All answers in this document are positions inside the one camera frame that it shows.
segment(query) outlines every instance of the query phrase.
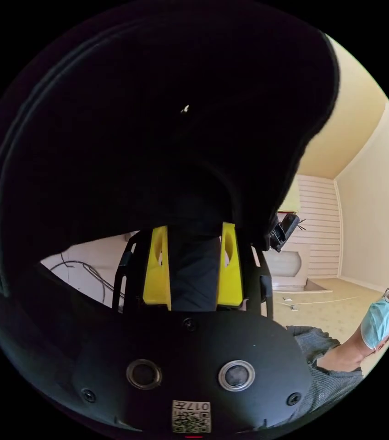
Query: wall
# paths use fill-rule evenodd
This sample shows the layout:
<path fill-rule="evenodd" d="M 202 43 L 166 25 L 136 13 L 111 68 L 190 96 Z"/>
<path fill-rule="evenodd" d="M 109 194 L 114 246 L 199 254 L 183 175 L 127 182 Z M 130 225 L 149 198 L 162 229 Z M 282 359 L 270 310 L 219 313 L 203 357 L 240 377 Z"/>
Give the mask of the wall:
<path fill-rule="evenodd" d="M 298 173 L 334 179 L 373 133 L 386 97 L 362 65 L 330 41 L 340 65 L 340 92 L 327 124 L 310 141 Z"/>
<path fill-rule="evenodd" d="M 341 277 L 383 290 L 389 285 L 389 103 L 336 183 L 343 218 Z"/>
<path fill-rule="evenodd" d="M 300 220 L 306 230 L 296 228 L 288 243 L 310 244 L 309 278 L 338 275 L 340 264 L 340 212 L 334 181 L 297 175 L 300 193 Z"/>

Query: black padding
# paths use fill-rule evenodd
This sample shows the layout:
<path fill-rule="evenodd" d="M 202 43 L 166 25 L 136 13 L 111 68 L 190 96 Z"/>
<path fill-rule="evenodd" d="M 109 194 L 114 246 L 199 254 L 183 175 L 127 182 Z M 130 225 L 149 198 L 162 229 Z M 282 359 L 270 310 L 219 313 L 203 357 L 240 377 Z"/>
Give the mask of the black padding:
<path fill-rule="evenodd" d="M 327 38 L 257 3 L 140 1 L 78 26 L 0 102 L 0 290 L 132 230 L 261 234 L 337 92 Z"/>

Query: black cable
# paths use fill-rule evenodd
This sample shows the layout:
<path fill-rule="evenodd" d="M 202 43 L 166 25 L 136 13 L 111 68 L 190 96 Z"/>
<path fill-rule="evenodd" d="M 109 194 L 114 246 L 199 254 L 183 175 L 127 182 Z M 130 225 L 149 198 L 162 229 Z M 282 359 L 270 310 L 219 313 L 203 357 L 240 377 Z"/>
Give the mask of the black cable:
<path fill-rule="evenodd" d="M 77 264 L 81 264 L 83 266 L 83 268 L 90 273 L 91 276 L 93 276 L 95 279 L 97 279 L 100 283 L 101 286 L 103 287 L 103 300 L 101 301 L 101 303 L 104 303 L 104 300 L 106 298 L 106 287 L 111 290 L 113 292 L 113 286 L 106 281 L 100 274 L 99 272 L 90 264 L 85 263 L 84 261 L 80 261 L 80 260 L 67 260 L 65 261 L 63 258 L 63 254 L 61 254 L 61 263 L 56 264 L 55 266 L 51 267 L 49 270 L 52 272 L 54 269 L 56 269 L 57 267 L 60 267 L 62 265 L 65 265 L 66 267 L 74 267 L 74 266 L 68 266 L 67 263 L 77 263 Z"/>

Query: person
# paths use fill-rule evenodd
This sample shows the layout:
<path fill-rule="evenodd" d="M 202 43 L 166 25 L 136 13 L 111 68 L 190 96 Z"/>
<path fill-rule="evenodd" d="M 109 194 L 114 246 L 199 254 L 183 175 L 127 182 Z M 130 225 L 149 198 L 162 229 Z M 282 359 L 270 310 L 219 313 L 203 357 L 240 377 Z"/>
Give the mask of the person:
<path fill-rule="evenodd" d="M 356 331 L 342 344 L 319 328 L 288 325 L 286 329 L 307 360 L 312 384 L 296 412 L 279 425 L 338 402 L 362 381 L 361 363 L 389 340 L 389 288 L 370 305 Z"/>

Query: baseboard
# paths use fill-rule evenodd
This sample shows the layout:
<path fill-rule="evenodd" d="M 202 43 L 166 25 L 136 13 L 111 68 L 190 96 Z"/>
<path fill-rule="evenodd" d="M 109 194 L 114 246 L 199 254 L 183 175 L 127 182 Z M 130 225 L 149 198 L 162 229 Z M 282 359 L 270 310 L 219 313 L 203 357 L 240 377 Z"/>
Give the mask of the baseboard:
<path fill-rule="evenodd" d="M 339 276 L 340 280 L 347 281 L 349 283 L 357 284 L 361 287 L 366 287 L 367 289 L 376 290 L 378 292 L 381 292 L 382 294 L 385 292 L 386 287 L 377 286 L 376 284 L 366 283 L 364 281 L 355 280 L 355 278 L 349 278 L 348 276 Z"/>
<path fill-rule="evenodd" d="M 340 197 L 340 191 L 338 189 L 338 183 L 336 180 L 333 181 L 333 185 L 335 187 L 335 193 L 336 193 L 336 201 L 338 202 L 338 209 L 340 211 L 340 259 L 338 262 L 338 278 L 341 276 L 341 269 L 342 269 L 342 251 L 344 247 L 344 226 L 342 221 L 342 206 L 341 206 L 341 197 Z"/>

